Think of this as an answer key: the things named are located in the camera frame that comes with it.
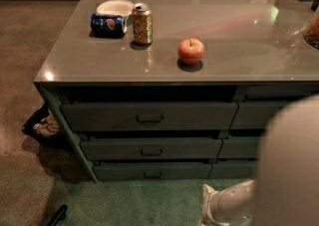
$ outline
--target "shiny table surface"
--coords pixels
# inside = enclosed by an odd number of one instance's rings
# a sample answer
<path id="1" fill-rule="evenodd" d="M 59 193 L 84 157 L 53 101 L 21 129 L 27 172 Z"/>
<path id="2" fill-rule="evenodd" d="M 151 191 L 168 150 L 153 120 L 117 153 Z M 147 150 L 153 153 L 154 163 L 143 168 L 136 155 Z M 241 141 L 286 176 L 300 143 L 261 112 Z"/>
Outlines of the shiny table surface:
<path id="1" fill-rule="evenodd" d="M 129 0 L 151 4 L 154 41 L 136 47 L 96 38 L 90 17 L 108 0 L 81 0 L 35 83 L 173 84 L 319 81 L 319 51 L 305 42 L 311 3 L 295 0 Z M 201 40 L 201 63 L 179 63 L 177 46 Z"/>

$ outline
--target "brown floor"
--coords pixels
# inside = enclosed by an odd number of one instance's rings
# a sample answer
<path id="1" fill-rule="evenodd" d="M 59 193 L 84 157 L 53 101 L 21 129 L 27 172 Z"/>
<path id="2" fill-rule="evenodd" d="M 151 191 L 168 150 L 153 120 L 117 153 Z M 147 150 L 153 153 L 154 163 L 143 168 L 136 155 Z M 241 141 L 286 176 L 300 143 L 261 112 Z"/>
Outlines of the brown floor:
<path id="1" fill-rule="evenodd" d="M 0 1 L 0 225 L 183 225 L 200 217 L 201 185 L 222 189 L 240 179 L 93 183 L 74 153 L 22 133 L 43 103 L 33 78 L 76 1 Z"/>

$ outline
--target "concrete floor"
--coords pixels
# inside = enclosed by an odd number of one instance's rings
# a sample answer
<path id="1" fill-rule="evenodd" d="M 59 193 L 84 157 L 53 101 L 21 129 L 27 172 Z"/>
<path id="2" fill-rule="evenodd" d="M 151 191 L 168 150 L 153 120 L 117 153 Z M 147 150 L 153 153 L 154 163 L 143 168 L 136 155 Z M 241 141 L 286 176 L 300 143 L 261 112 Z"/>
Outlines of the concrete floor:
<path id="1" fill-rule="evenodd" d="M 0 225 L 183 225 L 200 218 L 201 185 L 241 179 L 93 183 L 72 152 L 22 133 L 43 103 L 33 85 L 76 1 L 0 1 Z"/>

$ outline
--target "can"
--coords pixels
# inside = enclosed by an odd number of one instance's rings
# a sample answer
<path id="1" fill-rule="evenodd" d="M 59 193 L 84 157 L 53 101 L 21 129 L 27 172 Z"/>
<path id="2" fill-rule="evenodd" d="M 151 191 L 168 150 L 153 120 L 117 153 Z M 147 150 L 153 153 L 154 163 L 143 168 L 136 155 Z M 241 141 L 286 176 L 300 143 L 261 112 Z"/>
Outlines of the can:
<path id="1" fill-rule="evenodd" d="M 97 36 L 122 37 L 127 33 L 127 22 L 121 15 L 91 16 L 91 29 Z"/>
<path id="2" fill-rule="evenodd" d="M 134 41 L 148 45 L 153 40 L 152 12 L 147 3 L 137 3 L 132 10 Z"/>

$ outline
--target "black object on floor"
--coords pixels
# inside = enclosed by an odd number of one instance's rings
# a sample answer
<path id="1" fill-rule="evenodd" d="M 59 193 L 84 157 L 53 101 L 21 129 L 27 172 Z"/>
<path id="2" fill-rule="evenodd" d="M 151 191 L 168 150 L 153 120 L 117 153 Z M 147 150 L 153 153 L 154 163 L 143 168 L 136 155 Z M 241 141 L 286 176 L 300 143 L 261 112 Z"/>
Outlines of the black object on floor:
<path id="1" fill-rule="evenodd" d="M 24 125 L 22 126 L 22 132 L 26 135 L 34 137 L 43 145 L 68 151 L 74 151 L 63 133 L 59 133 L 51 138 L 45 138 L 33 129 L 33 126 L 36 123 L 39 123 L 43 118 L 45 118 L 49 114 L 50 113 L 48 106 L 46 104 L 41 105 L 24 123 Z"/>
<path id="2" fill-rule="evenodd" d="M 54 226 L 57 225 L 57 223 L 60 220 L 64 220 L 66 218 L 66 212 L 68 210 L 67 205 L 62 205 L 59 207 L 59 209 L 55 212 L 51 220 L 48 222 L 47 226 Z"/>

